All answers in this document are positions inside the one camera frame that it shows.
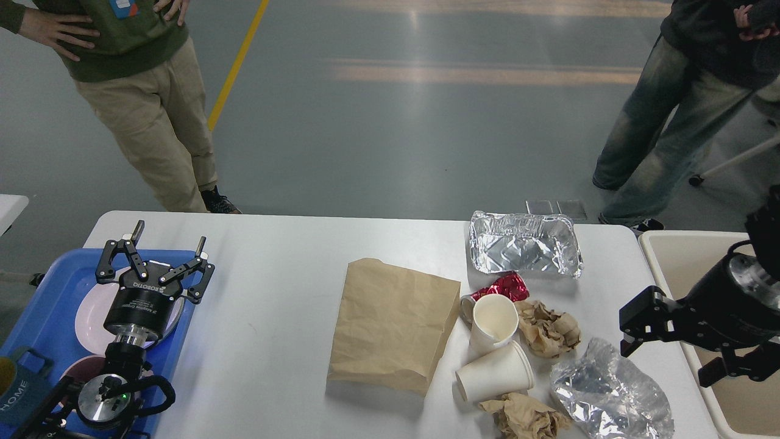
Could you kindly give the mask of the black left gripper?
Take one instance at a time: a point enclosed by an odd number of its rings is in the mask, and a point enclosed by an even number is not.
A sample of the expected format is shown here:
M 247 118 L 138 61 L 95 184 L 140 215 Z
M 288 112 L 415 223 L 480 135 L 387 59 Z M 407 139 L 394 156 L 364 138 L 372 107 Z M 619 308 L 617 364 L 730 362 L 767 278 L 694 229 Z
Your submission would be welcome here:
M 119 291 L 110 305 L 104 328 L 109 333 L 120 335 L 130 330 L 142 330 L 147 342 L 165 339 L 178 325 L 183 311 L 183 298 L 194 305 L 200 304 L 215 265 L 207 261 L 203 252 L 206 237 L 201 237 L 195 256 L 189 262 L 168 270 L 158 278 L 158 286 L 152 284 L 150 262 L 145 262 L 137 251 L 137 244 L 144 232 L 145 222 L 139 221 L 133 233 L 119 240 L 106 242 L 101 253 L 95 278 L 98 284 L 119 284 Z M 122 256 L 128 262 L 128 269 L 118 273 L 114 259 Z M 200 281 L 183 289 L 181 281 L 195 272 L 201 274 Z

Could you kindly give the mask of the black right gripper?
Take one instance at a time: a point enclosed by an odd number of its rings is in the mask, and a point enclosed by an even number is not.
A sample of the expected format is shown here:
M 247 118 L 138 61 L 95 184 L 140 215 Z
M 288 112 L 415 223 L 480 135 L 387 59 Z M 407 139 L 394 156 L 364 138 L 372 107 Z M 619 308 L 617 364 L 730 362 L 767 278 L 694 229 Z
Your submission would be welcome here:
M 646 287 L 619 310 L 619 328 L 624 357 L 650 341 L 685 341 L 710 351 L 730 347 L 699 368 L 699 386 L 725 377 L 762 382 L 779 369 L 779 345 L 761 344 L 778 335 L 778 282 L 755 256 L 729 253 L 677 301 L 660 287 Z M 741 357 L 732 349 L 757 345 Z

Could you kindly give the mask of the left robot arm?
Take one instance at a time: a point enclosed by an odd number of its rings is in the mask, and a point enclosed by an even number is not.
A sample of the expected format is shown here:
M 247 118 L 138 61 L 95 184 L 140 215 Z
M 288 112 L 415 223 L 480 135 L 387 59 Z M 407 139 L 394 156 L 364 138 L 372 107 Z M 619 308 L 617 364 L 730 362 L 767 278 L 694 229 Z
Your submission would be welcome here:
M 124 438 L 139 418 L 164 412 L 175 402 L 167 378 L 146 375 L 151 368 L 146 344 L 161 341 L 177 304 L 201 302 L 215 266 L 204 253 L 205 237 L 192 258 L 178 266 L 144 260 L 137 250 L 143 231 L 139 221 L 133 233 L 107 241 L 95 269 L 98 284 L 118 287 L 103 323 L 113 339 L 99 373 L 86 381 L 61 378 L 12 437 L 81 438 L 66 428 L 75 412 L 87 427 L 114 430 Z

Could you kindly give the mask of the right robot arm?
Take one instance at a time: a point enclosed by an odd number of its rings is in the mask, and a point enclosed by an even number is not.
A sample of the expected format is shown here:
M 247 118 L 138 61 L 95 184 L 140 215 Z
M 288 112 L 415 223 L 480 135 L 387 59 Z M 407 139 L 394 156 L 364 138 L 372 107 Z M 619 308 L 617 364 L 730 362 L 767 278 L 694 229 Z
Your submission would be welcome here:
M 679 300 L 646 287 L 619 312 L 627 357 L 650 341 L 683 341 L 720 356 L 698 370 L 702 387 L 725 377 L 761 382 L 778 371 L 779 189 L 746 218 L 749 239 L 733 244 Z

